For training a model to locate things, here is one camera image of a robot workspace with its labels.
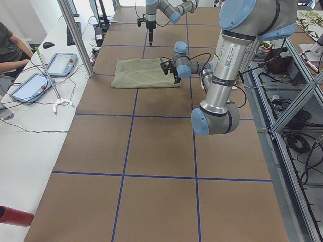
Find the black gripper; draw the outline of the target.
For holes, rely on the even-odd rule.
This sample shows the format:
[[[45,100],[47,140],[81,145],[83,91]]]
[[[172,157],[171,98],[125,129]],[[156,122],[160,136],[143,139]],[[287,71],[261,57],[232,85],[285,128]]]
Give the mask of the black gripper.
[[[156,29],[156,14],[144,14],[143,17],[137,18],[138,27],[141,26],[142,23],[146,23],[146,28],[148,29],[149,35],[149,46],[153,45],[153,36],[154,29]]]
[[[163,73],[165,75],[168,74],[173,74],[174,77],[174,84],[180,83],[181,82],[181,78],[179,77],[176,67],[173,66],[172,61],[171,60],[167,60],[165,62],[161,62],[160,64],[161,69],[163,71]]]

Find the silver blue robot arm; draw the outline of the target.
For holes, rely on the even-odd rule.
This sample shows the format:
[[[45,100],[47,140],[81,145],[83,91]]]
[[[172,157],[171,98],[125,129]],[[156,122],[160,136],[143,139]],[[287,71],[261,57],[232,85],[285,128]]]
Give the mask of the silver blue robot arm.
[[[152,0],[145,1],[145,3],[145,13],[142,17],[137,15],[137,26],[140,27],[142,23],[146,24],[150,46],[153,45],[154,30],[156,29],[157,25],[164,27],[169,22],[175,24],[186,13],[193,13],[199,5],[198,0],[182,1],[181,4],[176,6],[172,5],[168,0]],[[169,20],[165,25],[160,25],[157,22],[158,10],[160,10]]]
[[[191,113],[197,134],[225,134],[238,126],[239,110],[229,95],[247,47],[255,40],[270,41],[292,35],[297,6],[297,1],[225,1],[219,14],[223,42],[216,47],[216,64],[191,60],[186,43],[176,42],[173,58],[162,62],[161,68],[164,74],[172,73],[175,82],[198,74],[205,84],[206,98]]]

